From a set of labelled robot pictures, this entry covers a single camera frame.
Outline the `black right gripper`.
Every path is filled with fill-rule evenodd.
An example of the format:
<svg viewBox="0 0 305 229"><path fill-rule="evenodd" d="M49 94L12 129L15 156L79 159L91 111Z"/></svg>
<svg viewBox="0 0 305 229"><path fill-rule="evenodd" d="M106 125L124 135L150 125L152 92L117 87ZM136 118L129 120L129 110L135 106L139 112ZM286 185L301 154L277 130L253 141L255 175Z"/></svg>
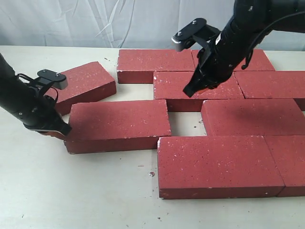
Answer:
<svg viewBox="0 0 305 229"><path fill-rule="evenodd" d="M184 94L191 98L196 93L203 94L207 88L216 88L231 77L242 61L242 69L246 69L253 55L254 39L254 31L239 28L235 22L228 23L211 41L210 53L200 54L198 66L183 89Z"/></svg>

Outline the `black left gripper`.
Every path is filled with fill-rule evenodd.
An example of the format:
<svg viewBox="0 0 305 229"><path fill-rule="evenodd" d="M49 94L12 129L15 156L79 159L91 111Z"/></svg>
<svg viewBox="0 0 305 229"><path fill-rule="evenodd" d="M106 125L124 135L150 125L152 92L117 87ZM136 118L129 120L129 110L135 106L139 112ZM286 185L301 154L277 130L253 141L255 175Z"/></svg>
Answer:
<svg viewBox="0 0 305 229"><path fill-rule="evenodd" d="M26 87L31 94L25 99L25 107L18 111L19 120L29 130L64 140L64 137L70 133L72 128L63 121L61 115L55 109L58 100L57 89L50 85L40 86L37 79L31 79ZM56 91L56 97L46 94L49 89Z"/></svg>

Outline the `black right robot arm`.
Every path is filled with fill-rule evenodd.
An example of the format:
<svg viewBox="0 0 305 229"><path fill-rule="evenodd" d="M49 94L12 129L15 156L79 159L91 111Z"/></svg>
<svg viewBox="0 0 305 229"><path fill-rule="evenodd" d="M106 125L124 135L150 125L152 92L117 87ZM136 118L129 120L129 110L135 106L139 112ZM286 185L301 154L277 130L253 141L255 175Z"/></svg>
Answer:
<svg viewBox="0 0 305 229"><path fill-rule="evenodd" d="M198 65L183 92L192 97L196 92L212 90L226 82L234 69L244 61L246 69L254 48L271 31L305 31L303 0L237 0L233 15L222 31L196 43Z"/></svg>

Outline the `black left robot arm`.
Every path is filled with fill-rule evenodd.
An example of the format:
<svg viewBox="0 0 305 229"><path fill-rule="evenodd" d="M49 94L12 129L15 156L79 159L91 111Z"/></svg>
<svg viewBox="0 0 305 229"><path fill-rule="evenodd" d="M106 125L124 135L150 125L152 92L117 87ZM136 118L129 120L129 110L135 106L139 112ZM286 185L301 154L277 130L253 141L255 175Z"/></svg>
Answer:
<svg viewBox="0 0 305 229"><path fill-rule="evenodd" d="M35 79L19 73L0 56L0 106L20 120L28 130L42 135L64 139L71 126L66 123L55 105L55 98L46 95L49 89L63 90L68 86L67 77L62 73L43 69Z"/></svg>

